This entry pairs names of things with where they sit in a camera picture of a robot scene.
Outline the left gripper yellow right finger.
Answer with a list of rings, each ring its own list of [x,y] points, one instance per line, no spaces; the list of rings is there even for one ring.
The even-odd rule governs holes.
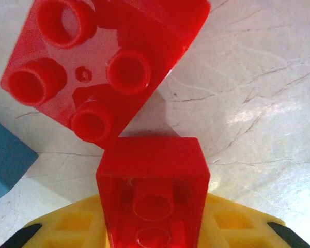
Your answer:
[[[272,215],[207,194],[198,247],[310,247]]]

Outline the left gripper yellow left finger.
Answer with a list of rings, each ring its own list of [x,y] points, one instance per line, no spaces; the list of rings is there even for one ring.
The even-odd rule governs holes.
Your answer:
[[[85,198],[32,220],[1,247],[110,247],[100,196]]]

